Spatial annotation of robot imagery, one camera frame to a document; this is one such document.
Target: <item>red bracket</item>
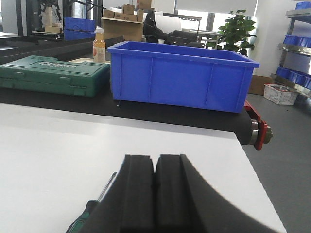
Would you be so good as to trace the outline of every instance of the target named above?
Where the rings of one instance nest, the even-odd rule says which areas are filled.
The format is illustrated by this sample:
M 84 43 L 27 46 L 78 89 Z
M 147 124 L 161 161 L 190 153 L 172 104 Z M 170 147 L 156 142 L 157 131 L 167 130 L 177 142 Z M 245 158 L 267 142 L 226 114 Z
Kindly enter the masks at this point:
M 244 108 L 248 112 L 251 119 L 256 120 L 258 122 L 259 132 L 254 147 L 256 150 L 261 150 L 267 135 L 268 124 L 264 120 L 261 120 L 261 115 L 247 100 L 245 100 Z

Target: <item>green tool case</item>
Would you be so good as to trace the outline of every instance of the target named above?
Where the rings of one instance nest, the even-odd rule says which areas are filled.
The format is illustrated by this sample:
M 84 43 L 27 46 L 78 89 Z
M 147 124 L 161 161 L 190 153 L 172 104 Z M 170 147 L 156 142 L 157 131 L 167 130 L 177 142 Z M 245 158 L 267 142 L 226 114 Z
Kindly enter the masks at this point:
M 0 66 L 0 87 L 93 97 L 110 79 L 110 65 L 29 56 Z

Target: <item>plastic container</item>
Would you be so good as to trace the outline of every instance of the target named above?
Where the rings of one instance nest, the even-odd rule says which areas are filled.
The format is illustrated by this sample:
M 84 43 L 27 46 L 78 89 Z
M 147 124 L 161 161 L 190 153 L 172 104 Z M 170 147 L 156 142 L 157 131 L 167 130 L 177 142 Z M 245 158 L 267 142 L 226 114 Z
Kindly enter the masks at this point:
M 308 8 L 311 8 L 311 2 L 304 1 L 297 3 L 295 10 L 308 9 Z
M 300 37 L 299 39 L 299 43 L 298 43 L 299 46 L 301 47 L 311 47 L 311 37 Z
M 64 17 L 64 29 L 79 32 L 94 32 L 95 21 L 92 19 Z
M 83 33 L 76 32 L 71 30 L 64 30 L 64 39 L 65 40 L 79 40 L 85 38 L 95 38 L 95 33 Z
M 125 41 L 108 51 L 114 99 L 235 113 L 259 67 L 223 50 Z
M 290 69 L 286 69 L 286 68 L 282 68 L 282 67 L 278 67 L 277 71 L 276 71 L 276 75 L 284 78 L 284 79 L 288 79 L 290 76 Z
M 265 84 L 263 96 L 278 105 L 293 105 L 298 93 L 283 85 Z
M 287 45 L 298 45 L 300 41 L 300 36 L 295 35 L 285 35 L 284 44 Z
M 303 73 L 295 71 L 290 71 L 288 79 L 298 85 L 304 85 L 306 82 L 306 76 Z
M 109 82 L 110 65 L 62 62 L 29 56 L 0 66 L 0 87 L 74 96 L 95 96 Z
M 311 77 L 306 77 L 306 81 L 303 85 L 305 88 L 311 90 Z

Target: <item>green screwdriver handle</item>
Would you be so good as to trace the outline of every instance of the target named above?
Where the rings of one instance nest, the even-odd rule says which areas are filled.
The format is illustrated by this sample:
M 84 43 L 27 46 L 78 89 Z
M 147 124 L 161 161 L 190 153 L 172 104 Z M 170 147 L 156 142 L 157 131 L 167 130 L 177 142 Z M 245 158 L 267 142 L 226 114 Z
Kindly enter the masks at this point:
M 69 226 L 65 233 L 78 233 L 98 204 L 99 202 L 96 200 L 88 201 L 83 213 Z

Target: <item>blue storage box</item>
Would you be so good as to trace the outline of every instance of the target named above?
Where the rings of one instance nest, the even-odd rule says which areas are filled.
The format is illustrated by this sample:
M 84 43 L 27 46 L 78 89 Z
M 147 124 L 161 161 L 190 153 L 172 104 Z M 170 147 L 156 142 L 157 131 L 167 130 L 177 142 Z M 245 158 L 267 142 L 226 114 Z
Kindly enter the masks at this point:
M 299 43 L 298 43 L 299 46 L 301 47 L 311 47 L 311 37 L 301 37 L 299 39 Z
M 108 51 L 114 99 L 235 113 L 259 67 L 223 50 L 125 41 Z
M 289 75 L 290 75 L 291 70 L 290 69 L 286 69 L 286 68 L 282 68 L 282 67 L 278 67 L 277 71 L 276 71 L 276 75 L 284 78 L 284 79 L 288 79 Z
M 64 29 L 74 30 L 79 32 L 94 32 L 95 21 L 84 18 L 64 17 Z
M 301 9 L 307 9 L 307 8 L 311 8 L 311 2 L 304 1 L 304 2 L 297 3 L 295 10 L 301 10 Z
M 300 36 L 285 35 L 285 39 L 283 43 L 287 45 L 298 45 L 300 38 L 301 38 Z
M 64 39 L 65 40 L 79 40 L 85 38 L 95 38 L 95 33 L 83 33 L 83 32 L 76 32 L 71 30 L 64 30 Z
M 306 82 L 306 75 L 301 72 L 290 71 L 290 76 L 288 79 L 298 85 L 304 85 Z
M 306 77 L 305 84 L 303 85 L 305 88 L 311 90 L 311 77 Z

